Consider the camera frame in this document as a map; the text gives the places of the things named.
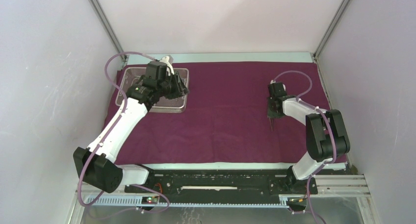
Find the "steel surgical tweezers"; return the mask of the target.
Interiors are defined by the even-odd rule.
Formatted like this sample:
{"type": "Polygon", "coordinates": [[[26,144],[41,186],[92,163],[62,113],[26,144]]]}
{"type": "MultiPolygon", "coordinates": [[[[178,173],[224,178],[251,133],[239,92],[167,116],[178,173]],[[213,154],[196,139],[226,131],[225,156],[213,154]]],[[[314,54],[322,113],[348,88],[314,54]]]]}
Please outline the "steel surgical tweezers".
{"type": "Polygon", "coordinates": [[[270,130],[273,131],[273,120],[272,118],[268,118],[270,124],[270,130]]]}

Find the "metal mesh instrument tray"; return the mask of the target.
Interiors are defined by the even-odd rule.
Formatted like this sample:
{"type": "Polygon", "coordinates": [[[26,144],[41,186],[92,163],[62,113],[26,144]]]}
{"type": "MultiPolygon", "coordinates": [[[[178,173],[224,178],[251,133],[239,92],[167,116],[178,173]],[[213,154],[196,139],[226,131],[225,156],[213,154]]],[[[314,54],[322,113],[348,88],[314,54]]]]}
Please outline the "metal mesh instrument tray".
{"type": "Polygon", "coordinates": [[[175,68],[173,77],[167,74],[159,80],[150,79],[146,67],[129,65],[120,78],[115,104],[123,107],[125,99],[145,104],[150,113],[182,113],[186,109],[189,93],[189,70],[175,68]]]}

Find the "magenta surgical wrap cloth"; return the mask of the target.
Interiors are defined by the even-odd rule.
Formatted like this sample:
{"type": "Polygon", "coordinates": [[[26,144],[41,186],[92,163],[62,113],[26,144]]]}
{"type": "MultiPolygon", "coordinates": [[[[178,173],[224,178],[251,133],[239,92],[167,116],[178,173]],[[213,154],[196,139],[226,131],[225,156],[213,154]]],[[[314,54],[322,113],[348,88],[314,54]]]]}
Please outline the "magenta surgical wrap cloth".
{"type": "Polygon", "coordinates": [[[117,164],[295,163],[306,152],[305,127],[267,117],[268,84],[329,108],[315,63],[175,63],[189,70],[182,113],[149,113],[123,144],[117,164]]]}

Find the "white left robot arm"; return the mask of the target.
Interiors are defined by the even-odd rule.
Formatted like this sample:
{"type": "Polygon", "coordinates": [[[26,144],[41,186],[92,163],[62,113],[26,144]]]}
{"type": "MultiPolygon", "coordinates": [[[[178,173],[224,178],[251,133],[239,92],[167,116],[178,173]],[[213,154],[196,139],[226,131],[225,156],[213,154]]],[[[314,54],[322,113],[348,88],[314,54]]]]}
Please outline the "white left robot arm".
{"type": "Polygon", "coordinates": [[[143,193],[151,192],[155,179],[149,176],[149,169],[134,164],[116,165],[115,161],[135,126],[161,98],[178,99],[188,92],[170,56],[149,62],[145,74],[127,90],[120,108],[100,135],[86,148],[75,150],[79,185],[85,182],[112,193],[119,186],[136,184],[143,193]]]}

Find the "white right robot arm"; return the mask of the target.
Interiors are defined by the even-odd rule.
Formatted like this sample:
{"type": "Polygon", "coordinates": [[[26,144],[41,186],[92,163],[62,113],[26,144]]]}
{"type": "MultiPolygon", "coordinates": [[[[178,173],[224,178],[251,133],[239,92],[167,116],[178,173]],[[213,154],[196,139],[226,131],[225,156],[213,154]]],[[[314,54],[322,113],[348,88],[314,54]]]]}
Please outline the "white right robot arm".
{"type": "Polygon", "coordinates": [[[281,82],[268,84],[267,117],[291,117],[305,126],[306,153],[288,169],[285,186],[293,194],[305,187],[305,181],[324,166],[350,151],[350,141],[339,110],[325,110],[312,106],[294,95],[288,95],[281,82]]]}

